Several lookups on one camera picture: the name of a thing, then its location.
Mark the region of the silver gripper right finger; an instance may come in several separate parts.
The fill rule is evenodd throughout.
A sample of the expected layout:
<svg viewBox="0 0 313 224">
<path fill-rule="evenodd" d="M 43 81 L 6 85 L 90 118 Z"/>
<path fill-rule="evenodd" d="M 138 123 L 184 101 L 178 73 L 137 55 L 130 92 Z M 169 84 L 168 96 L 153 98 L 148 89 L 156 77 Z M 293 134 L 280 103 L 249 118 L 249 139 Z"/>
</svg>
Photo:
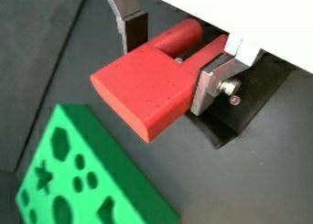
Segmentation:
<svg viewBox="0 0 313 224">
<path fill-rule="evenodd" d="M 201 69 L 194 89 L 192 112 L 200 116 L 215 99 L 225 93 L 235 104 L 240 103 L 236 92 L 241 81 L 235 75 L 249 69 L 264 55 L 264 50 L 245 39 L 231 38 L 227 41 L 225 50 L 213 61 Z"/>
</svg>

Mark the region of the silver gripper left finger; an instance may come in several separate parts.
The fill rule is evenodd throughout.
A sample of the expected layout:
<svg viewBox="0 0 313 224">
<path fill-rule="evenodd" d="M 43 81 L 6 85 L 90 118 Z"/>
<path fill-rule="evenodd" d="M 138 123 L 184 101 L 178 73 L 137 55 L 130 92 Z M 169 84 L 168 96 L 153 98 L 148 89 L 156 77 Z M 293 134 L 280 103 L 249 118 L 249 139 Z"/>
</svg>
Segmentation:
<svg viewBox="0 0 313 224">
<path fill-rule="evenodd" d="M 117 17 L 124 53 L 128 54 L 149 41 L 149 13 L 138 0 L 108 0 Z"/>
</svg>

